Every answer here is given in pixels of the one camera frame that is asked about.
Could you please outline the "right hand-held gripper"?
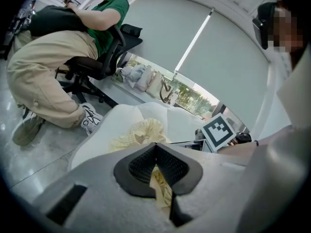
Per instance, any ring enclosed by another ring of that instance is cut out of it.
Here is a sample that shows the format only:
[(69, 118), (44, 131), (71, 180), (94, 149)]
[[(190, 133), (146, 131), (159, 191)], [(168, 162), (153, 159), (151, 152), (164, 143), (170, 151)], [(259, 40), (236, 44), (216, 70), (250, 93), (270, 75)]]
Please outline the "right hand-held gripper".
[(236, 132), (223, 114), (218, 113), (195, 131), (197, 141), (171, 143), (182, 148), (217, 153), (236, 137)]

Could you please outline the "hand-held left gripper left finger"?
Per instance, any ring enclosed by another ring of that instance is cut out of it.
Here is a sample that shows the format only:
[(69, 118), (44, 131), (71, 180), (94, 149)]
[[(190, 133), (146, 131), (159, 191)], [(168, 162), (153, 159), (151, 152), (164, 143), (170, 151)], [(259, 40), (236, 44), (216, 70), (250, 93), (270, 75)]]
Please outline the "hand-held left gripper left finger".
[(54, 233), (166, 233), (175, 226), (150, 187), (172, 145), (151, 143), (91, 158), (52, 183), (33, 205)]

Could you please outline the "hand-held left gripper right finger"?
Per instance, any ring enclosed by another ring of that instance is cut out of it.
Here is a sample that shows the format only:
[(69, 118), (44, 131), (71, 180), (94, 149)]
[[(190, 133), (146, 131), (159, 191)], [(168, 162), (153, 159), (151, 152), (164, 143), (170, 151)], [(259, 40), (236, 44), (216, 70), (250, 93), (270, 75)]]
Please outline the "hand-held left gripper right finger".
[(239, 189), (248, 157), (156, 145), (156, 161), (173, 190), (171, 219), (157, 233), (239, 233)]

